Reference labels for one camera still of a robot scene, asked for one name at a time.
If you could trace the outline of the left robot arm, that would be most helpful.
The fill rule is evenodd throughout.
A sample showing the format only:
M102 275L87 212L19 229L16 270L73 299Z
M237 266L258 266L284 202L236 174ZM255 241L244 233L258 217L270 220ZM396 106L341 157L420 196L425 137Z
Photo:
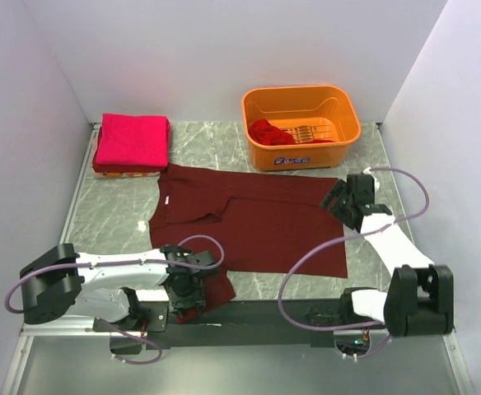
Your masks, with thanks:
M124 331L146 319L139 292L161 287L172 314L203 312L205 277L217 273L224 256L195 253L177 244L141 253L79 253L59 244L20 272L18 313L29 325L66 314L104 319Z

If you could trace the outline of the dark maroon t-shirt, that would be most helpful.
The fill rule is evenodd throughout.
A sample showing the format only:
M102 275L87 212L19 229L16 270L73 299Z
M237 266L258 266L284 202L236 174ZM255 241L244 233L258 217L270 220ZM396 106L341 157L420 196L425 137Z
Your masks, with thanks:
M157 180L152 247L184 241L194 252L224 253L218 275L205 279L209 312L236 295L228 272L286 273L314 247L343 236L342 224L320 208L337 181L170 164Z

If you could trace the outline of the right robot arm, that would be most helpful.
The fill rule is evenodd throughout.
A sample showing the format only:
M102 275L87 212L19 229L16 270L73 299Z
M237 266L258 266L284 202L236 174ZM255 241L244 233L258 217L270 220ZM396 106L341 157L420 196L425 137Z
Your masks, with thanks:
M386 325L394 337L446 335L454 327L451 269L416 248L385 205L376 202L379 183L367 173L339 180L320 204L351 230L363 235L390 274L388 291L347 289L339 321L357 328L367 318Z

